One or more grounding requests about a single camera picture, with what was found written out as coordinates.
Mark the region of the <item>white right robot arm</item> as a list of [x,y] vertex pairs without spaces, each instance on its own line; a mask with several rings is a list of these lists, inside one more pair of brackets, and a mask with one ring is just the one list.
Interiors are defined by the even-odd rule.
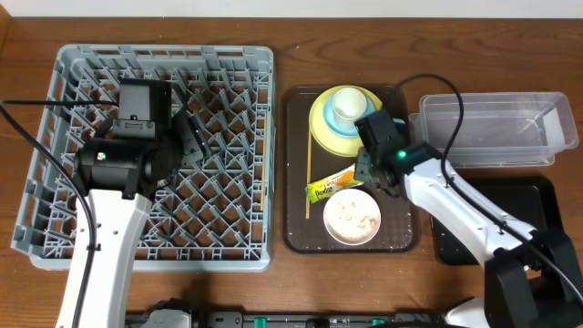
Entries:
[[445,154],[410,146],[392,118],[355,123],[363,148],[391,193],[427,211],[472,253],[485,275],[481,299],[446,312],[445,327],[577,327],[582,273],[564,231],[538,231],[455,174]]

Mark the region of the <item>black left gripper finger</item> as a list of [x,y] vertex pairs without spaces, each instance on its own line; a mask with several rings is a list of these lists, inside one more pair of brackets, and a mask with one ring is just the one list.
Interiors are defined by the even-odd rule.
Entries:
[[187,138],[183,142],[183,155],[181,164],[190,165],[203,158],[203,151],[197,139]]
[[191,116],[189,118],[189,129],[192,133],[196,144],[196,150],[198,153],[203,157],[207,158],[211,155],[211,150],[209,146],[209,142],[207,141],[204,135],[204,128],[199,123],[199,118],[196,116]]

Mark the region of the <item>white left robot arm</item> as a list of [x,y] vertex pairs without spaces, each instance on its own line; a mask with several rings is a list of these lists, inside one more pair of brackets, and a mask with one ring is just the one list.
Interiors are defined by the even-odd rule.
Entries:
[[159,182],[210,154],[176,83],[124,78],[118,114],[76,152],[77,229],[60,327],[121,327]]

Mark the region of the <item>white bowl with food residue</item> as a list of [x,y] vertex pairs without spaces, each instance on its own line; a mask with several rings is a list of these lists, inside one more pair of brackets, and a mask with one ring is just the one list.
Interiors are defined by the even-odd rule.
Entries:
[[347,189],[326,201],[322,219],[333,239],[347,246],[359,246],[377,234],[382,216],[379,205],[369,193]]

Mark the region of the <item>green orange snack wrapper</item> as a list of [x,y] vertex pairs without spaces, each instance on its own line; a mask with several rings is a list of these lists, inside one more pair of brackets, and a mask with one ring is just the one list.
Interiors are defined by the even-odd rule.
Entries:
[[338,171],[331,176],[309,183],[306,188],[306,197],[310,203],[330,198],[338,191],[357,187],[363,184],[354,177],[355,165]]

